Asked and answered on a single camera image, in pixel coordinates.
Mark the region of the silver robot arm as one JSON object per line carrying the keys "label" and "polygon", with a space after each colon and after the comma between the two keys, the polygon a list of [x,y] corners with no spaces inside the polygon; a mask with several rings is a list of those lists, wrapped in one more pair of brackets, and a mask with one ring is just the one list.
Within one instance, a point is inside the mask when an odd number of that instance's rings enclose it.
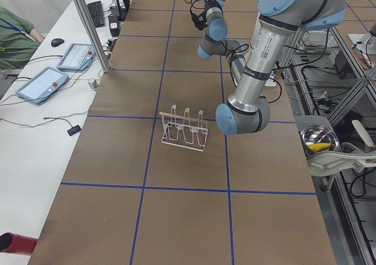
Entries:
{"label": "silver robot arm", "polygon": [[258,0],[260,30],[236,90],[216,109],[216,123],[225,135],[258,132],[270,119],[261,95],[277,58],[292,33],[318,31],[340,24],[346,0]]}
{"label": "silver robot arm", "polygon": [[226,0],[195,1],[204,3],[203,12],[200,15],[191,13],[195,27],[204,30],[204,36],[197,54],[205,60],[212,56],[225,57],[229,64],[233,83],[238,85],[246,63],[244,53],[249,46],[226,38],[228,27],[223,14],[223,6]]}

